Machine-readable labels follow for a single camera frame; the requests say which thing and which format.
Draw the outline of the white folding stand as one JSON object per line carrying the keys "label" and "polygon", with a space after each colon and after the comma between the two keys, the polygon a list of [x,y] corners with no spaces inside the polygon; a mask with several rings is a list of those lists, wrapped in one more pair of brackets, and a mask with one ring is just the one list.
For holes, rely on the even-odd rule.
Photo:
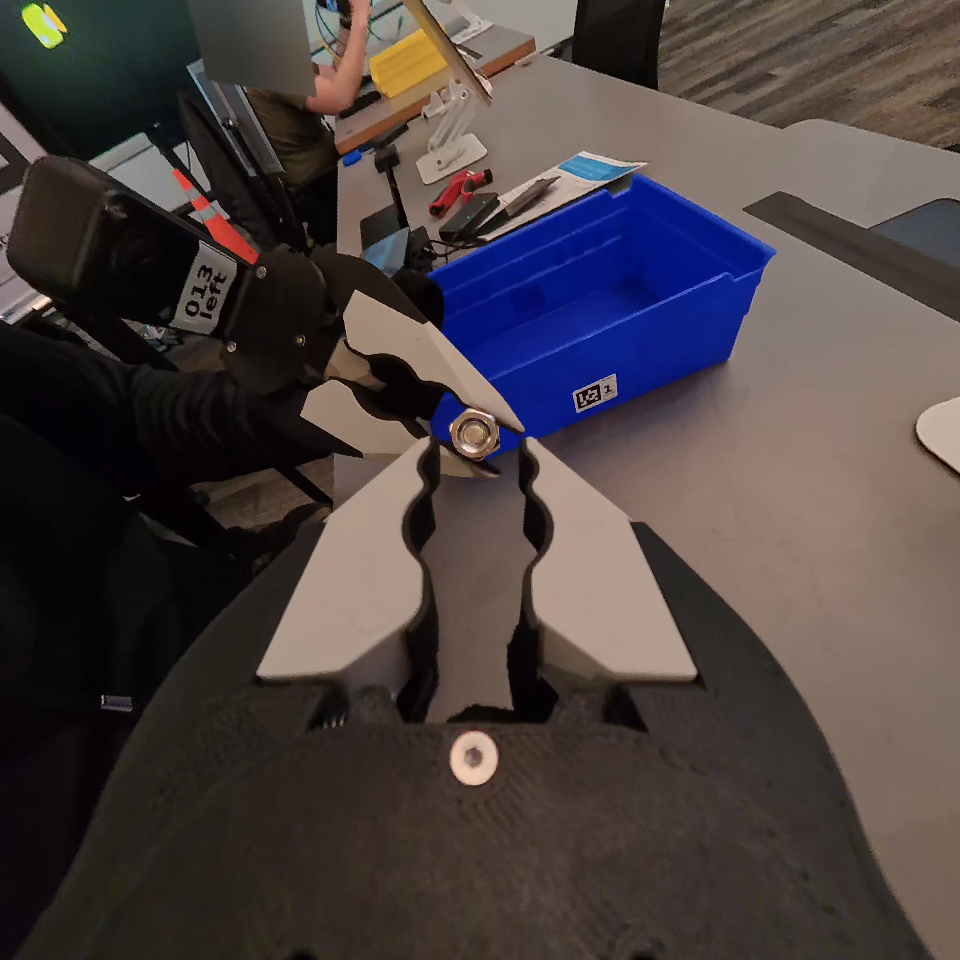
{"label": "white folding stand", "polygon": [[917,419],[915,433],[920,445],[954,474],[959,463],[959,397],[935,404]]}
{"label": "white folding stand", "polygon": [[474,90],[456,78],[445,90],[431,94],[420,114],[430,136],[426,152],[416,162],[425,186],[436,185],[486,157],[487,148],[472,131],[478,107]]}

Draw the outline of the black handled tool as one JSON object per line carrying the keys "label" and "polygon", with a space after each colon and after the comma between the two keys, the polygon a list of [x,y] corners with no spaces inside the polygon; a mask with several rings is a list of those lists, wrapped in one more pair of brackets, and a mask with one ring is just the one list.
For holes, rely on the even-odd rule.
{"label": "black handled tool", "polygon": [[382,147],[374,153],[375,170],[386,178],[397,223],[399,228],[403,230],[409,228],[409,221],[397,180],[397,168],[401,165],[401,162],[400,153],[395,144]]}

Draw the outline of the black wall monitor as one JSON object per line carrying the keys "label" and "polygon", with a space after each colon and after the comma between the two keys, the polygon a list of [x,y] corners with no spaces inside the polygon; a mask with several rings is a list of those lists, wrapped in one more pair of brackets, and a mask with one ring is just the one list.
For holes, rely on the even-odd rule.
{"label": "black wall monitor", "polygon": [[2,104],[53,155],[180,126],[199,57],[186,1],[1,3]]}

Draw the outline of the steel hex nut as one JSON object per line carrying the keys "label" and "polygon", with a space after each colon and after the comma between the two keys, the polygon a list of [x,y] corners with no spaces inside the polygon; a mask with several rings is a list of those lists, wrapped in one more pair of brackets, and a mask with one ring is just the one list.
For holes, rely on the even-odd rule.
{"label": "steel hex nut", "polygon": [[[487,446],[479,451],[474,452],[469,448],[463,448],[461,442],[458,438],[459,428],[462,426],[464,421],[475,418],[481,422],[485,422],[488,425],[490,431],[490,440]],[[476,409],[466,409],[460,414],[449,427],[450,431],[450,440],[453,449],[461,455],[463,458],[472,461],[472,462],[482,462],[487,458],[498,453],[501,447],[500,442],[500,428],[497,419],[492,415],[484,411]]]}

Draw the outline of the orange traffic cone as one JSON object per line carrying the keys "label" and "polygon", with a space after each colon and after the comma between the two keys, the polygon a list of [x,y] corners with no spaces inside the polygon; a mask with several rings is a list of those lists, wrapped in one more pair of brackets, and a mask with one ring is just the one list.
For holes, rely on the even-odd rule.
{"label": "orange traffic cone", "polygon": [[224,215],[218,211],[217,207],[197,189],[194,181],[178,169],[173,170],[173,176],[186,194],[190,205],[198,214],[199,221],[206,228],[212,239],[247,264],[257,264],[259,259],[258,252],[241,236]]}

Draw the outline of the person's left forearm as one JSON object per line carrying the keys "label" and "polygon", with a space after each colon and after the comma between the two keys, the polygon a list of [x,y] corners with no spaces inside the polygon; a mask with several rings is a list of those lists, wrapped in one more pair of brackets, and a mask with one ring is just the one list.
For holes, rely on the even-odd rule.
{"label": "person's left forearm", "polygon": [[2,325],[2,414],[128,494],[153,481],[189,487],[348,455],[280,399],[223,372],[132,366]]}

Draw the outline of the yellow parts bin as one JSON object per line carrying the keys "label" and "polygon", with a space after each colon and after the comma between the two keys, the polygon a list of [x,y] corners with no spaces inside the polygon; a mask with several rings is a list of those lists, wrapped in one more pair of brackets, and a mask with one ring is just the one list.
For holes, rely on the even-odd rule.
{"label": "yellow parts bin", "polygon": [[369,61],[369,75],[385,99],[396,99],[443,72],[447,63],[424,30],[417,30]]}

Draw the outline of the blue storage bin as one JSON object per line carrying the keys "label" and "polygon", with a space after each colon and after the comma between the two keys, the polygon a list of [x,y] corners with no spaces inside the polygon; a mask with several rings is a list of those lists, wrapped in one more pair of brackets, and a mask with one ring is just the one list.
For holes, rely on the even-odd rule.
{"label": "blue storage bin", "polygon": [[636,175],[431,277],[443,334],[542,439],[727,363],[775,254]]}

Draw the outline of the red handled pliers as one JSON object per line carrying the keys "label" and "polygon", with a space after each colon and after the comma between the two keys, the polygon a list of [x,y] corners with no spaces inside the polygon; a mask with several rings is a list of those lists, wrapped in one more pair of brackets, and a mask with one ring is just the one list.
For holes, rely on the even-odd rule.
{"label": "red handled pliers", "polygon": [[493,180],[494,175],[490,168],[477,171],[463,170],[453,174],[438,197],[429,205],[430,216],[442,219],[450,213],[459,200],[471,200],[480,188],[491,185]]}

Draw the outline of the wood edged table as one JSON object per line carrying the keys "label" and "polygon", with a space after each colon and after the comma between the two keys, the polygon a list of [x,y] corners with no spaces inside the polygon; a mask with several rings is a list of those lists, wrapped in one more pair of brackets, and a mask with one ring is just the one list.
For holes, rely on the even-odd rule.
{"label": "wood edged table", "polygon": [[[531,34],[498,25],[481,33],[467,46],[480,55],[474,67],[489,80],[536,51]],[[450,67],[445,66],[395,98],[381,99],[353,116],[336,119],[334,137],[338,154],[343,157],[393,128],[416,119],[432,94],[446,89],[453,76]]]}

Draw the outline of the framed marker sign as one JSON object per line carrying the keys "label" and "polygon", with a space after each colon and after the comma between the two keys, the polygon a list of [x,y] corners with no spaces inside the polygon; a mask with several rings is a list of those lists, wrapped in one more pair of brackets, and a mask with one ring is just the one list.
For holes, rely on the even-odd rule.
{"label": "framed marker sign", "polygon": [[9,244],[23,181],[32,164],[46,151],[21,125],[5,104],[1,105],[1,320],[8,326],[21,321],[41,296],[12,268]]}

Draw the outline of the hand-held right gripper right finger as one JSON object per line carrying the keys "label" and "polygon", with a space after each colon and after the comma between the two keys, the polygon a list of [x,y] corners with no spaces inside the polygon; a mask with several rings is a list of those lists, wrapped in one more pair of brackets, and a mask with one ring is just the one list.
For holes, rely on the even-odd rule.
{"label": "hand-held right gripper right finger", "polygon": [[630,516],[550,452],[519,450],[534,559],[517,624],[517,703],[563,685],[689,685],[698,670]]}

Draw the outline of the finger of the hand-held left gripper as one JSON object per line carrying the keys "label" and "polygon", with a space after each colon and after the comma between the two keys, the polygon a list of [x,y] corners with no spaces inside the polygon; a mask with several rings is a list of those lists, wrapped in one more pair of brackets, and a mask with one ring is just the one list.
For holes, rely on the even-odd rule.
{"label": "finger of the hand-held left gripper", "polygon": [[373,364],[398,362],[418,383],[441,388],[466,408],[493,416],[498,426],[525,434],[519,416],[497,388],[430,322],[418,322],[371,295],[355,291],[343,313],[344,342]]}
{"label": "finger of the hand-held left gripper", "polygon": [[473,462],[459,455],[451,444],[450,428],[444,435],[430,435],[413,418],[382,411],[370,390],[350,380],[333,378],[312,390],[301,416],[366,461],[391,463],[422,441],[435,440],[441,474],[484,479],[500,474],[490,457]]}

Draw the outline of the black flat case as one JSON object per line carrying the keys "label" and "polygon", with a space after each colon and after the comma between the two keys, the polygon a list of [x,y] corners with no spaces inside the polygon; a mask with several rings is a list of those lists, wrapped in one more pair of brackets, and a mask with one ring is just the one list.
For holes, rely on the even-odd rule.
{"label": "black flat case", "polygon": [[438,238],[444,244],[456,244],[466,241],[477,234],[500,208],[497,192],[474,193],[438,230]]}

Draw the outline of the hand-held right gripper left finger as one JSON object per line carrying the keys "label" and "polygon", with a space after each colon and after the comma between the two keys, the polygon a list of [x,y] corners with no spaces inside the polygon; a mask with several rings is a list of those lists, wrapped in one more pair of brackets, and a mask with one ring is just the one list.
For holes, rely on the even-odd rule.
{"label": "hand-held right gripper left finger", "polygon": [[328,518],[263,655],[267,684],[327,682],[349,697],[369,687],[399,704],[436,665],[433,587],[423,560],[435,530],[441,447],[422,438]]}

